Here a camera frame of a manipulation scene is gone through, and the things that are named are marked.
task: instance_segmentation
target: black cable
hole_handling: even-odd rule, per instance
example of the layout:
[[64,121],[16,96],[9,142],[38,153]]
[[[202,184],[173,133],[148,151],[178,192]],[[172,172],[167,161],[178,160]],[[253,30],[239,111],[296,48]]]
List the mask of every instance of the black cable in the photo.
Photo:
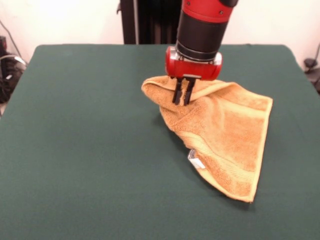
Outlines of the black cable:
[[318,50],[316,51],[316,55],[315,55],[315,60],[317,60],[318,56],[319,56],[319,52],[320,52],[320,43],[319,43],[319,46],[318,46]]
[[10,39],[11,39],[11,41],[12,41],[12,43],[13,43],[16,51],[17,51],[17,53],[18,53],[19,56],[21,57],[21,53],[20,53],[20,51],[19,51],[19,49],[18,49],[18,47],[17,47],[17,45],[16,45],[16,43],[15,43],[13,37],[12,37],[10,31],[8,30],[8,28],[6,28],[6,26],[3,24],[3,22],[2,22],[1,20],[0,20],[0,25],[1,25],[1,26],[4,28],[4,30],[9,34],[9,37],[10,37]]

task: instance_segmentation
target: wall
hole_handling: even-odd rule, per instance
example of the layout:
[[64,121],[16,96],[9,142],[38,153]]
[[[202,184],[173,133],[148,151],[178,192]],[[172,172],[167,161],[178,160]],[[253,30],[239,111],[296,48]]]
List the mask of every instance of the wall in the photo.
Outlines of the wall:
[[239,0],[223,42],[284,44],[303,66],[320,42],[319,14],[319,0]]
[[41,44],[123,44],[121,13],[116,14],[119,2],[0,0],[0,19],[29,60]]
[[[40,44],[123,44],[119,1],[0,0],[0,19],[29,60]],[[320,42],[319,10],[318,0],[239,0],[223,43],[284,44],[302,66]]]

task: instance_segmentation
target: table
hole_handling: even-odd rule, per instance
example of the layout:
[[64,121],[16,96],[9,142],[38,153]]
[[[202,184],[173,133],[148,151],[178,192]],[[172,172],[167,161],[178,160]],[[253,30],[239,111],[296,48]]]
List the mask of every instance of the table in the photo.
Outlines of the table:
[[142,82],[166,45],[42,45],[0,120],[0,239],[320,239],[320,99],[283,45],[223,45],[274,105],[255,201],[187,160]]

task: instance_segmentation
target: black cylinder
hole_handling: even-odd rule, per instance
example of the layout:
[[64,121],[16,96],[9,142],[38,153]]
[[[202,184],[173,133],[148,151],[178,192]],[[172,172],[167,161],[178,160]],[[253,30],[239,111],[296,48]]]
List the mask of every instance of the black cylinder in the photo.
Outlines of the black cylinder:
[[201,21],[181,11],[176,50],[187,59],[209,62],[221,46],[227,25]]

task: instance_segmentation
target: towel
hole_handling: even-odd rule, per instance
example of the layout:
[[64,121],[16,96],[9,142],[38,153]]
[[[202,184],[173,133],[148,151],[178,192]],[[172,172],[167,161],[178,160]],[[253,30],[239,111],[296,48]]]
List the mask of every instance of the towel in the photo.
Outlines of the towel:
[[209,184],[229,198],[252,203],[260,177],[273,99],[235,82],[196,80],[189,105],[173,103],[176,79],[155,76],[141,90],[167,127],[190,149],[189,159]]

